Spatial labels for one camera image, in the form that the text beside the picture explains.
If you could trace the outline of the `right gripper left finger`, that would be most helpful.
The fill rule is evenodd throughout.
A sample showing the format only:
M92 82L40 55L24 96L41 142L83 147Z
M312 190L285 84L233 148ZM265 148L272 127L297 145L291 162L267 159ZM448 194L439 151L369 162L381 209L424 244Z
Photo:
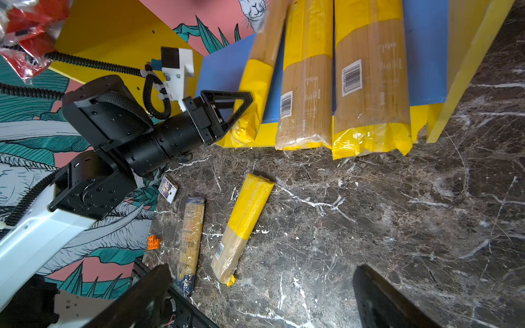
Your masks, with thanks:
M170 284L169 266L156 266L85 326L158 327Z

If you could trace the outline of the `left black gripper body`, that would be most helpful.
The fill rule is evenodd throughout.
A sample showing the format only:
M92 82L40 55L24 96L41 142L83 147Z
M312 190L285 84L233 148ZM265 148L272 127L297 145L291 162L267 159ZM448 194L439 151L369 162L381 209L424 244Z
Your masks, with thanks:
M203 145L224 136L224 119L208 96L187 97L189 109L154 125L153 131L118 147L118 153L139 176L182 159Z

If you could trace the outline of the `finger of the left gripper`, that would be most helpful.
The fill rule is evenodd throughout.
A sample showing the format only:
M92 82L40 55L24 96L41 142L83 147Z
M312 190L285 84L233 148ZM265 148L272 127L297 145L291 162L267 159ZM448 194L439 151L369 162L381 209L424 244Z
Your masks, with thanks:
M200 93L208 110L212 127L216 131L229 131L253 103L250 92L219 92L205 90Z

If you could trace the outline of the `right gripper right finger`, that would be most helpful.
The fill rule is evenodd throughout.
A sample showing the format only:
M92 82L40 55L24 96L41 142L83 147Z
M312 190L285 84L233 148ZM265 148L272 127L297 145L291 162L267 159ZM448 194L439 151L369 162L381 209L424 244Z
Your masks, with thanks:
M363 327L439 326L368 265L356 268L353 287Z

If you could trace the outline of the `yellow pasta pack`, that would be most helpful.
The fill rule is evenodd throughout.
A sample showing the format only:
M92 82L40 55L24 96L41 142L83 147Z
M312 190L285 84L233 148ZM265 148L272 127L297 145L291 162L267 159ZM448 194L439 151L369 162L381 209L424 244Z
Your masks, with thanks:
M335 1L334 159L413 147L401 1Z
M287 16L275 147L332 145L333 1L294 1Z
M266 5L239 85L240 92L251 94L253 103L225 136L225 146L239 148L256 140L271 89L289 5L289 1L270 1Z
M248 174L228 220L211 268L220 283L232 286L234 272L275 183Z

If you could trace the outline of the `brown blue-end spaghetti pack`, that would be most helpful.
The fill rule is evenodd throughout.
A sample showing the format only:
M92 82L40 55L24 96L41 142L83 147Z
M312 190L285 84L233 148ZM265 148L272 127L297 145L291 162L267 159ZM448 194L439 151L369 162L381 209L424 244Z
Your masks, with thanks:
M182 295L187 298L191 297L194 291L204 215L205 198L188 197L185 203L179 259L176 265L176 282Z

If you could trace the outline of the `red spaghetti pack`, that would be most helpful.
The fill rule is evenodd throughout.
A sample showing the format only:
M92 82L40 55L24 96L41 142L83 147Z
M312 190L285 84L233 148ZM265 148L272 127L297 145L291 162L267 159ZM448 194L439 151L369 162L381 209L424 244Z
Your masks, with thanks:
M26 84L51 65L72 1L2 1L1 57Z

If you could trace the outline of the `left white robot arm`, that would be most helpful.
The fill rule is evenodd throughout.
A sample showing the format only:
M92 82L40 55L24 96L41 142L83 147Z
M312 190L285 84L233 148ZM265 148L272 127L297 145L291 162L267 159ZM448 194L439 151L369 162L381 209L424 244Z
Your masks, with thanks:
M202 91L185 111L154 124L117 75L64 94L65 119L90 144L38 183L1 236L1 306L6 307L67 243L104 219L137 187L135 177L222 139L252 104L249 92Z

